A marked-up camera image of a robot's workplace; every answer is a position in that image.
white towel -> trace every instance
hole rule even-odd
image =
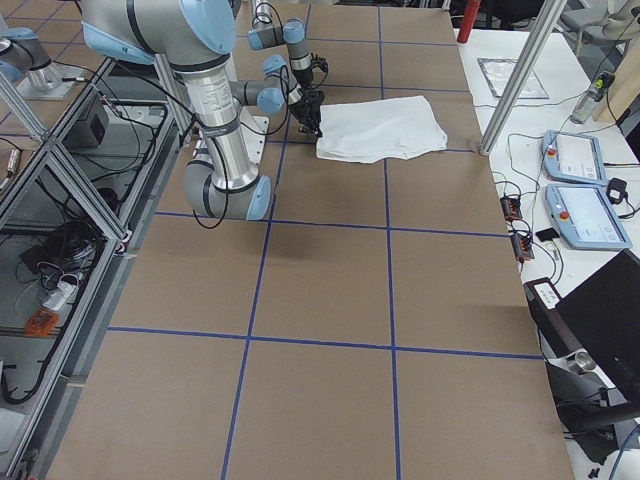
[[[447,134],[424,97],[323,105],[321,113],[318,158],[373,163],[447,148]]]

